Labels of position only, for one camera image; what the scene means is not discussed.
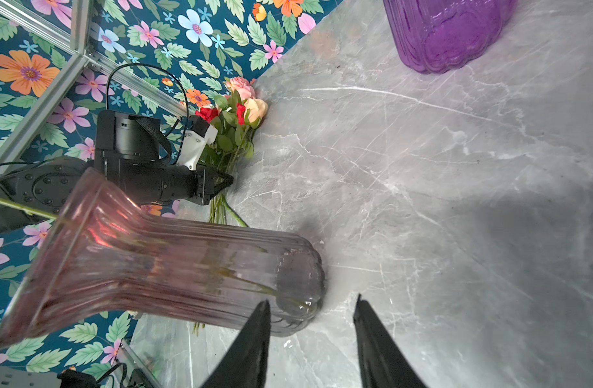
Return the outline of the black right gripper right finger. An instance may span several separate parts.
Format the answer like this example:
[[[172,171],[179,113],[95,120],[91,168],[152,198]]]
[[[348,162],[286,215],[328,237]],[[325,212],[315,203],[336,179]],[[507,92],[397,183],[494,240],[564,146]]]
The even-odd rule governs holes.
[[[361,295],[356,301],[353,323],[363,387],[427,387]]]

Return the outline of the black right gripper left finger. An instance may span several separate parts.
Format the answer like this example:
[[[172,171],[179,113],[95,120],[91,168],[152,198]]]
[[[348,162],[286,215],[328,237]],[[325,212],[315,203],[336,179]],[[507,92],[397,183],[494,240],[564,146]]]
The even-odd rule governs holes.
[[[254,309],[243,329],[202,387],[264,387],[270,337],[270,304],[264,301]]]

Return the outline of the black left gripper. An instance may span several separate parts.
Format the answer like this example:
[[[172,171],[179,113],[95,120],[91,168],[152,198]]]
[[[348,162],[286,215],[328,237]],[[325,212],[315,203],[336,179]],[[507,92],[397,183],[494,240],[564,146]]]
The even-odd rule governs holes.
[[[177,166],[158,119],[104,110],[98,115],[94,169],[138,205],[189,200],[209,205],[233,176],[204,166]]]

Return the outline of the dark pink ribbed glass vase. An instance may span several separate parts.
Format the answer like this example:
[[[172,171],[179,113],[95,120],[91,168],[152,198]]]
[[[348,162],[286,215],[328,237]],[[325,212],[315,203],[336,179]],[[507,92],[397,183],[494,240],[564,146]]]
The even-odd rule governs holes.
[[[262,302],[271,333],[291,336],[325,293],[322,260],[307,239],[153,216],[89,169],[0,322],[0,349],[105,310],[239,329]]]

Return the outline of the red artificial rose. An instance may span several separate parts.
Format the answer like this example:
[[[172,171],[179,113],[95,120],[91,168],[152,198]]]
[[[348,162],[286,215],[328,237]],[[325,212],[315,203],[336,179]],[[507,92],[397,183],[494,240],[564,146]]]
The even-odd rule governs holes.
[[[219,114],[220,110],[217,108],[199,108],[196,111],[196,116],[203,118],[208,123],[219,117]]]

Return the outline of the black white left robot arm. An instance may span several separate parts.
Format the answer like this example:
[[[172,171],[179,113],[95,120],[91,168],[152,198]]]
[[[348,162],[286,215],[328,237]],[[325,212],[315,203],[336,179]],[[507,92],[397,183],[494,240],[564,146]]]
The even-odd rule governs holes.
[[[41,215],[0,205],[0,234],[23,229],[58,214],[89,168],[102,173],[137,205],[189,200],[209,205],[233,177],[201,161],[217,139],[212,121],[219,113],[205,108],[189,117],[182,150],[172,158],[170,141],[158,119],[104,110],[99,114],[94,159],[59,157],[0,175],[0,199],[39,210]]]

